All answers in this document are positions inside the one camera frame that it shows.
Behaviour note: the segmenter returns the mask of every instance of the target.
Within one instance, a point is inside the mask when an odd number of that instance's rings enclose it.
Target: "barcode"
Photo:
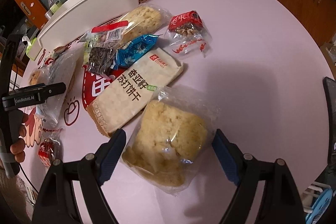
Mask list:
[[[120,39],[121,39],[121,28],[107,32],[106,41],[120,40]]]

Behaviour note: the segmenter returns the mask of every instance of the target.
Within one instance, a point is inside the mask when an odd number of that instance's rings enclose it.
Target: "finger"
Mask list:
[[[26,144],[24,139],[19,139],[16,143],[13,143],[10,147],[10,151],[12,152],[12,154],[16,155],[21,153],[24,148],[25,148]]]
[[[17,162],[24,162],[25,157],[26,157],[26,153],[22,151],[21,153],[15,155],[15,160]]]
[[[28,119],[29,119],[29,115],[28,115],[28,114],[26,114],[26,113],[23,113],[22,123],[25,123],[25,122],[27,122],[27,121],[28,121]]]
[[[24,137],[27,134],[27,129],[23,124],[20,125],[19,134],[21,137]]]

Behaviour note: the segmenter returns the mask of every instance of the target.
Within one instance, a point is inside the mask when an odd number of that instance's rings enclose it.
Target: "metal bolt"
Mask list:
[[[252,160],[253,156],[251,154],[249,154],[249,153],[246,153],[246,154],[244,154],[244,159],[246,159],[246,160]]]
[[[95,158],[95,155],[93,153],[89,153],[85,156],[86,160],[93,160]]]
[[[284,166],[285,165],[285,161],[283,159],[277,159],[277,164]]]
[[[55,160],[53,161],[53,165],[55,165],[55,166],[59,165],[60,163],[61,163],[61,160],[60,160],[60,159],[55,159]]]

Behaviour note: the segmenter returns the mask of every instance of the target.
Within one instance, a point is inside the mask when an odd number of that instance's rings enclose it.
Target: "plastic bottle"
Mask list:
[[[58,8],[62,6],[62,3],[59,0],[48,0],[48,5],[51,12],[54,14]]]

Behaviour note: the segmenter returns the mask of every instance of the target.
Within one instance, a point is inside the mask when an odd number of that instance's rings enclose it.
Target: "round table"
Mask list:
[[[327,165],[329,126],[322,79],[332,78],[305,28],[277,0],[149,2],[173,15],[197,10],[212,35],[209,55],[186,58],[185,70],[172,86],[205,92],[209,104],[221,108],[217,126],[226,137],[259,160],[283,158],[303,192]],[[38,59],[28,64],[22,83],[27,83]],[[83,108],[83,73],[84,69],[77,73],[67,99],[68,103],[78,101],[78,119],[70,126],[60,121],[64,162],[79,160],[108,141]],[[128,139],[138,119],[139,115],[123,128]],[[45,169],[37,149],[35,144],[25,150],[23,168],[39,188]],[[236,188],[225,177],[213,150],[204,155],[199,173],[178,196],[162,192],[119,162],[102,187],[119,223],[219,223]],[[253,223],[257,214],[261,184],[247,223]],[[91,223],[78,182],[74,188],[83,222]]]

